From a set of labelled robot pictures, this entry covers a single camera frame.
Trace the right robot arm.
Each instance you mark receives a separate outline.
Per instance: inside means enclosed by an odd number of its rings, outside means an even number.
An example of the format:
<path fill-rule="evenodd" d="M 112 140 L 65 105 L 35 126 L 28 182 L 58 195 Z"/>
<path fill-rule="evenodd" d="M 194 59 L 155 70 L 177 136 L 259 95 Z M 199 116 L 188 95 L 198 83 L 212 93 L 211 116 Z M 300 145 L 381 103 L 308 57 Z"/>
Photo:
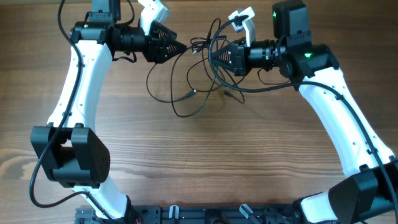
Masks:
<path fill-rule="evenodd" d="M 288 86 L 314 109 L 340 158 L 345 179 L 329 190 L 296 200 L 290 223 L 364 223 L 397 211 L 397 157 L 372 129 L 345 82 L 329 46 L 314 44 L 302 1 L 273 5 L 274 40 L 256 40 L 251 7 L 232 12 L 228 25 L 245 37 L 210 50 L 219 68 L 246 76 L 254 68 L 278 68 Z"/>

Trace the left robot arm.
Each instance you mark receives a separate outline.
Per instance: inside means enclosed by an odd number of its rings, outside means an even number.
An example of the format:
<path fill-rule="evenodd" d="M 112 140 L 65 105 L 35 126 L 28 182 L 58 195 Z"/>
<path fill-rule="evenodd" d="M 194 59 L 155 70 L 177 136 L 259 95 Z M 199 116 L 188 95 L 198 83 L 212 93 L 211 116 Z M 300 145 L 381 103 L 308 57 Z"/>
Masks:
<path fill-rule="evenodd" d="M 110 153 L 95 133 L 95 117 L 104 78 L 115 61 L 164 63 L 186 46 L 164 26 L 168 7 L 160 0 L 141 0 L 137 26 L 121 21 L 119 1 L 93 1 L 83 21 L 65 34 L 71 46 L 70 65 L 59 101 L 45 126 L 32 129 L 30 141 L 38 157 L 36 170 L 82 195 L 98 223 L 141 223 L 127 195 L 109 176 Z"/>

